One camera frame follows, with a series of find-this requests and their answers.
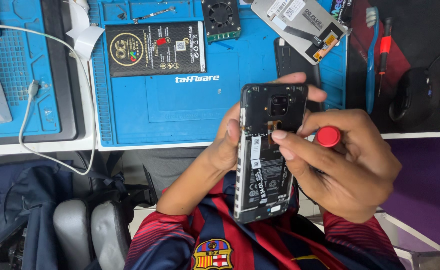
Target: blue silicone repair mat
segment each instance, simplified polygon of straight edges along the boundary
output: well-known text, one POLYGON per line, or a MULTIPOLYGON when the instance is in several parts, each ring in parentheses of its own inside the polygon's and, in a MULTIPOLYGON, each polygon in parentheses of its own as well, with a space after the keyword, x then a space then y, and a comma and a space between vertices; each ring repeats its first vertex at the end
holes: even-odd
MULTIPOLYGON (((40 0, 0 0, 0 23, 44 32, 40 0)), ((27 89, 40 83, 32 104, 25 135, 61 131, 50 71, 46 38, 23 31, 2 29, 0 36, 0 82, 13 120, 0 124, 0 137, 18 136, 28 103, 27 89)))
MULTIPOLYGON (((203 21, 200 0, 92 0, 89 4, 91 21, 103 28, 132 24, 135 17, 172 6, 176 13, 170 11, 140 22, 203 21)), ((239 13, 239 40, 208 45, 205 39, 206 73, 201 74, 110 77, 103 34, 92 54, 101 144, 112 147, 212 141, 225 112, 240 100, 244 84, 276 79, 273 40, 278 35, 249 5, 239 6, 239 13), (182 80, 177 79, 188 76, 217 80, 180 83, 182 80)))

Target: black mouse pad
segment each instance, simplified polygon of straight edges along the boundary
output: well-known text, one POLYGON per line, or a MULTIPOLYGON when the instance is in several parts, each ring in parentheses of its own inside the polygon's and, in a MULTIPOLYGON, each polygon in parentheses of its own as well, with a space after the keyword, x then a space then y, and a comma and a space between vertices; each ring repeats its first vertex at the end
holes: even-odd
POLYGON ((111 77, 206 72, 203 22, 105 27, 111 77))
MULTIPOLYGON (((355 8, 357 5, 362 7, 362 10, 357 12, 362 14, 363 21, 365 21, 363 9, 366 1, 355 2, 355 8)), ((391 35, 410 64, 410 68, 427 67, 440 55, 440 1, 419 4, 414 0, 369 0, 368 4, 378 7, 380 20, 387 17, 394 18, 391 35)), ((348 55, 346 107, 365 109, 366 59, 365 55, 353 47, 351 43, 348 55)), ((394 65, 396 65, 395 61, 389 57, 387 67, 394 65)), ((395 67, 387 69, 387 73, 389 72, 395 72, 395 67)), ((396 78, 400 79, 402 73, 396 75, 396 78)), ((432 76, 440 81, 440 59, 431 70, 432 76)), ((389 84, 384 80, 380 97, 377 96, 378 84, 379 77, 376 76, 375 104, 370 116, 381 133, 440 132, 440 105, 428 120, 415 128, 402 129, 396 126, 389 117, 389 106, 395 96, 397 83, 389 84)))

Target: opened smartphone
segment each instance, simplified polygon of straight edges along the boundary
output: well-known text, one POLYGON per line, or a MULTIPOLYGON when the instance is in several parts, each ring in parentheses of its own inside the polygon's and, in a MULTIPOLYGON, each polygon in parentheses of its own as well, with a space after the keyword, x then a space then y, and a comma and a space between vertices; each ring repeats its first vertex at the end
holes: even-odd
POLYGON ((297 131, 302 124, 307 96, 305 84, 250 83, 242 88, 236 221, 245 224, 287 210, 293 176, 271 133, 277 129, 297 131))

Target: fc barcelona jersey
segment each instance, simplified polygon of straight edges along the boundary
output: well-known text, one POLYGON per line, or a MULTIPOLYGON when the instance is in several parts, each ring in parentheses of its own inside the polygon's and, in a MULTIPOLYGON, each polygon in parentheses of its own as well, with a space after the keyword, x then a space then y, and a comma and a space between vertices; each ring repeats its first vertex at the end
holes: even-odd
POLYGON ((125 269, 404 269, 375 218, 356 224, 326 212, 323 233, 297 215, 298 189, 282 215, 237 224, 234 185, 228 173, 188 216, 146 217, 125 269))

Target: person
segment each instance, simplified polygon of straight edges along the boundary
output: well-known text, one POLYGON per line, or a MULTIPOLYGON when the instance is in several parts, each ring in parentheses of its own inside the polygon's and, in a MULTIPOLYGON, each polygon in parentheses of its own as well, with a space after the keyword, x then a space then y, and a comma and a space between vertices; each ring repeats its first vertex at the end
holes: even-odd
MULTIPOLYGON (((275 82, 305 79, 300 72, 275 82)), ((310 100, 321 102, 326 96, 309 86, 310 100)), ((225 114, 213 143, 143 220, 126 270, 404 269, 373 217, 391 193, 401 164, 364 111, 307 113, 296 134, 277 130, 271 135, 304 193, 322 207, 325 233, 297 214, 298 188, 282 215, 249 224, 234 221, 239 137, 237 103, 225 114), (304 139, 327 125, 341 130, 343 149, 304 139)))

